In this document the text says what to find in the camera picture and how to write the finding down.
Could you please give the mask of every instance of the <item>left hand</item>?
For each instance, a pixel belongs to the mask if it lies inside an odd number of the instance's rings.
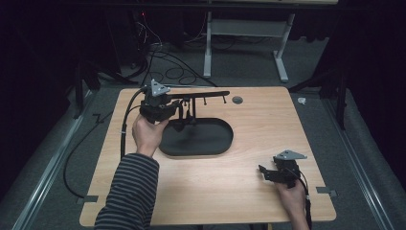
[[[165,120],[154,125],[139,114],[132,125],[132,137],[137,145],[137,152],[152,157],[161,144],[162,133],[168,122],[169,120]]]

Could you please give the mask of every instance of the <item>person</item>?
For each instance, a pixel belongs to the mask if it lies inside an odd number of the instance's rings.
[[[105,206],[96,218],[95,229],[150,229],[159,172],[159,164],[152,156],[161,143],[162,133],[168,122],[165,120],[154,125],[142,115],[136,118],[132,126],[132,136],[137,146],[136,153],[126,154],[121,160],[114,174]],[[307,230],[305,190],[303,186],[299,186],[298,181],[296,184],[298,186],[287,189],[285,184],[275,183],[282,205],[291,220],[292,229]],[[211,225],[205,229],[216,227],[244,229],[244,224]]]

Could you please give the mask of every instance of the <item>wooden table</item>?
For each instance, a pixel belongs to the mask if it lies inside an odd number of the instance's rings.
[[[104,206],[120,161],[124,111],[136,90],[123,90],[117,101],[88,191],[89,196],[98,199],[97,202],[84,203],[80,216],[83,226],[93,226],[97,213]],[[230,91],[227,103],[221,97],[206,99],[207,105],[203,104],[203,99],[196,99],[197,116],[216,117],[229,123],[234,131],[232,145],[216,156],[176,158],[157,150],[154,158],[161,168],[151,224],[288,221],[278,191],[272,182],[263,179],[258,170],[258,165],[275,170],[272,156],[283,150],[294,150],[307,156],[297,163],[308,181],[313,220],[335,219],[329,195],[316,192],[316,187],[325,187],[325,183],[284,87],[173,88],[170,94],[220,90]],[[243,103],[233,103],[234,96],[240,96]],[[140,104],[143,98],[141,94],[134,105]],[[137,114],[137,109],[130,114],[129,127]],[[126,142],[126,152],[134,152],[136,147],[131,135],[127,135]]]

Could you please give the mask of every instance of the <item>white desk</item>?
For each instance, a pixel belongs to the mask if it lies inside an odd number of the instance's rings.
[[[338,0],[225,0],[222,2],[263,2],[279,4],[312,4],[312,5],[333,5]],[[246,21],[246,20],[224,20],[213,19],[212,13],[207,15],[207,36],[206,52],[204,58],[205,78],[212,75],[212,35],[248,35],[248,36],[272,36],[280,37],[281,44],[279,50],[273,51],[273,58],[278,68],[278,73],[282,82],[288,82],[288,76],[282,61],[282,54],[286,45],[290,30],[293,25],[295,14],[289,14],[286,21]]]

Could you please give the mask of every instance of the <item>black clamp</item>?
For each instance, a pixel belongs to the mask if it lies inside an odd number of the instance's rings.
[[[290,189],[295,187],[295,180],[301,178],[301,172],[296,160],[306,158],[307,156],[292,150],[285,150],[274,156],[277,171],[266,170],[261,165],[259,165],[259,171],[263,173],[265,180],[287,184],[287,187]]]

